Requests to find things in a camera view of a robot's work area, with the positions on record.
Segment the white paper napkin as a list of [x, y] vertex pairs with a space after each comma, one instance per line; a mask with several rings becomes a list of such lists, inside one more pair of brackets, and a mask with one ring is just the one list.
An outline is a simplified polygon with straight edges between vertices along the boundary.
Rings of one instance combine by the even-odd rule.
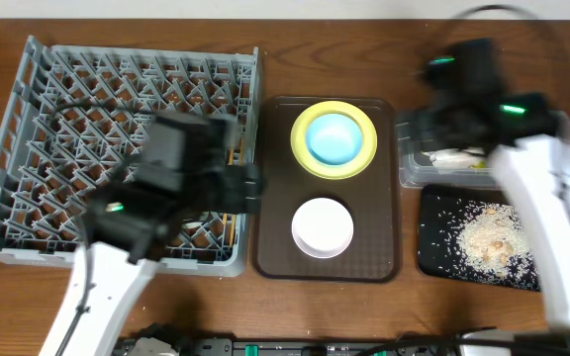
[[425, 152], [425, 156], [437, 169], [471, 169], [470, 165], [485, 161], [484, 151], [475, 147]]

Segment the wooden chopstick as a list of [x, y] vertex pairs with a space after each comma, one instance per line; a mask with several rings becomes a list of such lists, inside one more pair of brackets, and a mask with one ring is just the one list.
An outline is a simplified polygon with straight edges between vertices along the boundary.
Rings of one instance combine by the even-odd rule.
[[[238, 165], [241, 165], [243, 162], [243, 156], [244, 156], [244, 149], [245, 149], [245, 138], [241, 138], [239, 140], [239, 145], [238, 145], [238, 150], [235, 150], [231, 153], [231, 157], [230, 157], [230, 164], [232, 164], [234, 162], [234, 154], [236, 152], [238, 152], [237, 155], [237, 163]], [[238, 219], [238, 215], [232, 215], [232, 222], [231, 222], [231, 236], [230, 236], [230, 247], [234, 247], [235, 245], [235, 241], [236, 241], [236, 227], [237, 227], [237, 219]]]
[[[235, 151], [231, 148], [228, 153], [228, 165], [233, 165], [235, 159]], [[235, 244], [235, 227], [237, 222], [237, 216], [235, 214], [223, 214], [224, 225], [225, 225], [225, 239], [229, 248], [232, 248]]]

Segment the yellow green wrapper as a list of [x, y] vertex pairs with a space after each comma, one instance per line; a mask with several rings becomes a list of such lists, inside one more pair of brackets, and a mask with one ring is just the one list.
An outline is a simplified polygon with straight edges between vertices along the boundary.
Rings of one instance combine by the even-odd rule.
[[476, 164], [470, 165], [470, 168], [474, 170], [487, 169], [487, 164], [485, 161], [480, 161]]

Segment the white bowl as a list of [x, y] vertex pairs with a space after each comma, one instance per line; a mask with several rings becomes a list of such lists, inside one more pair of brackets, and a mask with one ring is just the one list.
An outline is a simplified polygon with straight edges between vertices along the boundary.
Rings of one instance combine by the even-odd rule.
[[315, 198], [302, 204], [291, 221], [291, 234], [308, 256], [330, 259], [344, 252], [352, 241], [353, 218], [340, 202]]

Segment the white cup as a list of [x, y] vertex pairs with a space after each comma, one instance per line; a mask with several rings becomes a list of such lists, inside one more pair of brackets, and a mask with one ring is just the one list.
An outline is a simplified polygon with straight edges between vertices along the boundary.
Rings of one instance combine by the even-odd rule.
[[204, 221], [186, 221], [182, 227], [185, 229], [194, 229], [200, 227], [203, 223]]

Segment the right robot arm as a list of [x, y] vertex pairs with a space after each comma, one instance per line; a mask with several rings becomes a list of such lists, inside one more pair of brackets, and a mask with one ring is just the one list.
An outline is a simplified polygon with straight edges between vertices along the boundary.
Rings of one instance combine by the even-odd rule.
[[508, 92], [493, 43], [427, 47], [423, 79], [430, 105], [406, 115], [413, 151], [483, 154], [518, 211], [548, 324], [570, 331], [570, 128], [540, 93]]

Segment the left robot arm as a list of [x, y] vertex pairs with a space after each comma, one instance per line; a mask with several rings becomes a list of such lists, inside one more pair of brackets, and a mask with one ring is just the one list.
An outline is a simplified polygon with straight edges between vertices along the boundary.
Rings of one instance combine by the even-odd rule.
[[186, 218], [260, 209], [259, 169], [225, 161], [236, 117], [156, 111], [148, 133], [134, 180], [124, 180], [127, 158], [79, 218], [81, 244], [44, 355], [110, 354]]

